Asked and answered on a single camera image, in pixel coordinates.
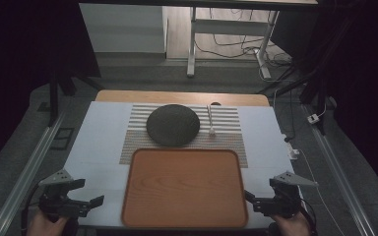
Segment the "brown wooden tray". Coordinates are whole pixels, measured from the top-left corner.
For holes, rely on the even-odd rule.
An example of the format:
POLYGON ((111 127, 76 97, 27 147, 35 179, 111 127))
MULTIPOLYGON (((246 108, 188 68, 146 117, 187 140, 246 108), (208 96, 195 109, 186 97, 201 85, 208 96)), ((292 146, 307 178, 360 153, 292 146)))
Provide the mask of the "brown wooden tray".
POLYGON ((229 149, 134 152, 121 220, 134 228, 241 228, 248 222, 237 154, 229 149))

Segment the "white power adapter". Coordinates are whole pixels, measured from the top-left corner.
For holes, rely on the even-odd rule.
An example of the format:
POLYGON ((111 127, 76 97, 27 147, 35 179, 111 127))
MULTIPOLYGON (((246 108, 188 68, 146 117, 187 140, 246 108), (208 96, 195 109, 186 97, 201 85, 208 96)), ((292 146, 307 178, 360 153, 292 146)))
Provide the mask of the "white power adapter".
POLYGON ((288 148, 289 158, 292 159, 292 160, 297 160, 297 157, 299 156, 299 150, 293 148, 290 143, 287 143, 286 146, 288 148))

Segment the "white table cover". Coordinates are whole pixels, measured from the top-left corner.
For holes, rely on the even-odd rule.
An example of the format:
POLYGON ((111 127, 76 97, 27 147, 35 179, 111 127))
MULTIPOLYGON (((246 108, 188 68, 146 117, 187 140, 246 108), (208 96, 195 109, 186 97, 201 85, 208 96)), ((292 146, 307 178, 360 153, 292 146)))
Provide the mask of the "white table cover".
MULTIPOLYGON (((80 220, 83 226, 122 229, 123 197, 129 164, 120 154, 134 103, 95 101, 85 116, 64 168, 85 187, 69 197, 88 200, 104 196, 103 205, 80 220)), ((275 112, 266 106, 235 106, 238 109, 247 168, 241 168, 245 189, 261 198, 274 194, 269 180, 293 170, 275 112)))

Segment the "striped woven placemat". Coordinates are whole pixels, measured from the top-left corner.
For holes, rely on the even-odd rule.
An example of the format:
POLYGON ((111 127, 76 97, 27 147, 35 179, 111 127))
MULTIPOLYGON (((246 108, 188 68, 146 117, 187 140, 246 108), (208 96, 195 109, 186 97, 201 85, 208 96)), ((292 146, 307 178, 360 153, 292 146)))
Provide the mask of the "striped woven placemat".
MULTIPOLYGON (((159 107, 161 107, 161 103, 133 104, 120 154, 120 164, 130 164, 132 154, 139 148, 161 148, 161 145, 149 137, 146 130, 147 119, 159 107)), ((240 167, 247 168, 248 161, 238 109, 235 106, 212 105, 211 112, 215 134, 210 136, 207 106, 189 104, 188 107, 198 115, 200 130, 197 137, 191 143, 185 145, 184 148, 231 149, 238 155, 240 167)))

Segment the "dark round plate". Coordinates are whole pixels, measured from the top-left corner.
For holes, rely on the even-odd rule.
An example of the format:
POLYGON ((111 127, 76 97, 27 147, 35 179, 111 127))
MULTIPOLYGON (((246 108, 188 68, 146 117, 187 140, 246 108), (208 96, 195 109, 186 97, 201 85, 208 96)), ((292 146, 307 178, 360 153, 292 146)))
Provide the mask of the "dark round plate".
POLYGON ((200 119, 189 107, 167 104, 153 111, 146 122, 150 138, 166 147, 182 147, 199 133, 200 119))

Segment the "white cabinet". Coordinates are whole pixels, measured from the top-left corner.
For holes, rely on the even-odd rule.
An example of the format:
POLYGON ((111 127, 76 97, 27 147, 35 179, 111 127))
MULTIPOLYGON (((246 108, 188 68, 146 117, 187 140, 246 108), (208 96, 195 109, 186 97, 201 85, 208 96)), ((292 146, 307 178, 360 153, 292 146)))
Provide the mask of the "white cabinet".
POLYGON ((95 52, 166 51, 165 7, 81 3, 80 9, 95 52))

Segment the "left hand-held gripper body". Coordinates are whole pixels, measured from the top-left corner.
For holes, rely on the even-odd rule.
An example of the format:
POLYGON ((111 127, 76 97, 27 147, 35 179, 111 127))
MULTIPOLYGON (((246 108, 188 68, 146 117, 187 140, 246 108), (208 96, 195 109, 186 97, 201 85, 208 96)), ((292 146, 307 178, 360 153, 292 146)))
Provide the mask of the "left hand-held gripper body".
POLYGON ((43 187, 38 206, 47 216, 78 218, 88 215, 87 202, 68 197, 67 184, 71 181, 74 181, 73 177, 65 169, 61 169, 38 183, 39 187, 43 187))

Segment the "black stand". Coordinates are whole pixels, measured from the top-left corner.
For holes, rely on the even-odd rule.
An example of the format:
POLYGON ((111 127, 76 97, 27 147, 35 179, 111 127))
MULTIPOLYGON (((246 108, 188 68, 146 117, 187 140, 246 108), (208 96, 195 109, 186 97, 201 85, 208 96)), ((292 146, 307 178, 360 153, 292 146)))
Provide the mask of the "black stand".
POLYGON ((53 127, 57 118, 59 117, 58 89, 61 89, 65 95, 73 96, 77 91, 73 82, 74 78, 79 79, 97 91, 104 89, 102 84, 95 81, 92 77, 86 76, 84 73, 80 73, 77 70, 55 69, 49 79, 49 127, 53 127))

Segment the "aluminium rail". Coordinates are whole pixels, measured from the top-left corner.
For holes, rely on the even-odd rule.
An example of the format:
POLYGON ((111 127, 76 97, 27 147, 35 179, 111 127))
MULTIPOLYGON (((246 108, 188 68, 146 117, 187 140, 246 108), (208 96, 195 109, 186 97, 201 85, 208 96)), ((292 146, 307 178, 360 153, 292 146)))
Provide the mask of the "aluminium rail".
MULTIPOLYGON (((317 147, 322 153, 321 156, 318 157, 320 159, 324 159, 324 163, 326 165, 326 168, 330 170, 330 174, 327 176, 324 175, 324 178, 331 178, 333 180, 333 183, 336 183, 336 188, 338 189, 338 192, 341 193, 343 202, 346 205, 346 212, 350 215, 350 217, 353 220, 353 223, 355 227, 357 228, 360 236, 376 236, 374 227, 372 226, 365 210, 363 209, 363 206, 357 197, 357 194, 354 192, 347 175, 343 168, 341 167, 341 164, 337 160, 337 156, 330 144, 330 142, 327 140, 325 135, 323 135, 318 127, 315 124, 310 124, 308 120, 306 121, 306 126, 309 127, 309 129, 312 131, 312 134, 314 136, 314 139, 317 143, 317 147)), ((324 188, 328 185, 322 184, 321 181, 317 181, 320 186, 323 186, 324 188)), ((339 232, 343 236, 347 236, 344 231, 344 227, 341 228, 339 225, 340 219, 338 217, 335 217, 333 215, 333 211, 328 207, 328 205, 325 202, 325 195, 321 195, 321 190, 323 187, 317 187, 318 195, 326 208, 327 213, 332 218, 333 222, 335 223, 336 227, 338 228, 339 232)))
POLYGON ((43 162, 50 145, 66 116, 66 111, 60 112, 53 124, 44 132, 35 146, 25 168, 15 183, 9 197, 0 209, 0 236, 5 236, 25 195, 28 193, 32 180, 43 162))

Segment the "white desk frame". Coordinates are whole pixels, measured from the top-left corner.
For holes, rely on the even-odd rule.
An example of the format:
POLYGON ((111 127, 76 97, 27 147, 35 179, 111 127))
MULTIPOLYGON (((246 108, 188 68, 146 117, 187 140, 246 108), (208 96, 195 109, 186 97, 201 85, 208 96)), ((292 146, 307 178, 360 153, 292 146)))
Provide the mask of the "white desk frame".
POLYGON ((263 79, 271 77, 265 53, 272 35, 278 11, 269 11, 268 19, 265 22, 253 21, 236 21, 236 20, 219 20, 209 17, 208 19, 197 18, 197 8, 190 8, 190 44, 187 64, 187 76, 192 78, 195 75, 195 55, 196 55, 196 35, 197 34, 221 34, 221 35, 249 35, 259 36, 261 44, 259 47, 253 47, 252 52, 258 65, 259 73, 263 79))

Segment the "person's right hand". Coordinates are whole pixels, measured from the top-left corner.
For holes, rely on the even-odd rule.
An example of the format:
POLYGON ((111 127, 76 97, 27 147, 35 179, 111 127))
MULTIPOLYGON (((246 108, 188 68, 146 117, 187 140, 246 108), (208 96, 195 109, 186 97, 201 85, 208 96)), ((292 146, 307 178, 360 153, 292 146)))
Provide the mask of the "person's right hand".
POLYGON ((311 236, 310 225, 301 212, 291 218, 272 215, 271 219, 277 224, 282 236, 311 236))

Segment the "person's left hand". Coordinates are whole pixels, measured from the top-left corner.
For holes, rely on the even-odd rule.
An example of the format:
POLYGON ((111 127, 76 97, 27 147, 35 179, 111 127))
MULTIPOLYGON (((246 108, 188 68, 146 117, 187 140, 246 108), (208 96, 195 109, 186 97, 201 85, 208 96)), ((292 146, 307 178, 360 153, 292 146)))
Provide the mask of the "person's left hand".
POLYGON ((29 225, 27 236, 62 236, 68 220, 68 217, 62 216, 52 222, 39 210, 29 225))

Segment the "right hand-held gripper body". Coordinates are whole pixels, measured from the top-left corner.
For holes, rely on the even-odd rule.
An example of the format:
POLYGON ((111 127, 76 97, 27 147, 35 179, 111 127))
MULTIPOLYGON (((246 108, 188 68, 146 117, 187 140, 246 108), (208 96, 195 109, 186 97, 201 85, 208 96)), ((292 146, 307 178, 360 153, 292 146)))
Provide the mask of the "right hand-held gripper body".
POLYGON ((291 218, 300 211, 301 198, 299 186, 318 187, 319 184, 289 171, 275 176, 270 180, 275 195, 264 202, 265 216, 280 215, 291 218))

